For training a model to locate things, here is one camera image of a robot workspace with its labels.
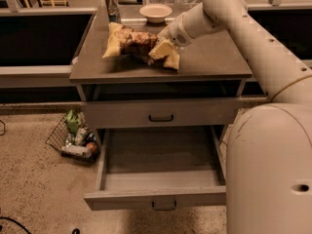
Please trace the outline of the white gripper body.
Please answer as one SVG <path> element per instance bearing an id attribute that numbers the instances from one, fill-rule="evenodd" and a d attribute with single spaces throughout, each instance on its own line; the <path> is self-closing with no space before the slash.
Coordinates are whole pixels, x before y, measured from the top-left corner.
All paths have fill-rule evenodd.
<path id="1" fill-rule="evenodd" d="M 159 34 L 160 40 L 170 40 L 179 47 L 184 47 L 189 44 L 188 36 L 179 22 L 172 22 L 167 25 Z"/>

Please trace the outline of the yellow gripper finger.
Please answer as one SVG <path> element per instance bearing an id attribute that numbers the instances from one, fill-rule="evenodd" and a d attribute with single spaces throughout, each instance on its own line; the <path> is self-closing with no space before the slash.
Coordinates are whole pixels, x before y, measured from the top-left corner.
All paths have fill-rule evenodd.
<path id="1" fill-rule="evenodd" d="M 179 69 L 179 55 L 176 52 L 173 52 L 165 57 L 163 66 L 166 68 L 173 68 L 175 70 Z"/>
<path id="2" fill-rule="evenodd" d="M 176 54 L 175 45 L 168 39 L 162 40 L 148 53 L 153 59 L 163 59 Z"/>

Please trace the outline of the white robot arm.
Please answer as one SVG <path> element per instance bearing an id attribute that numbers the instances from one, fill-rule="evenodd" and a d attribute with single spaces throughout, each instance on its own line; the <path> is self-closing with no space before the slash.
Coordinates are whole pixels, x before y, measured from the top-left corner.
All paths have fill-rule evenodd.
<path id="1" fill-rule="evenodd" d="M 244 0 L 202 0 L 161 35 L 187 46 L 220 28 L 268 98 L 229 135 L 227 233 L 312 234 L 312 70 L 249 15 Z"/>

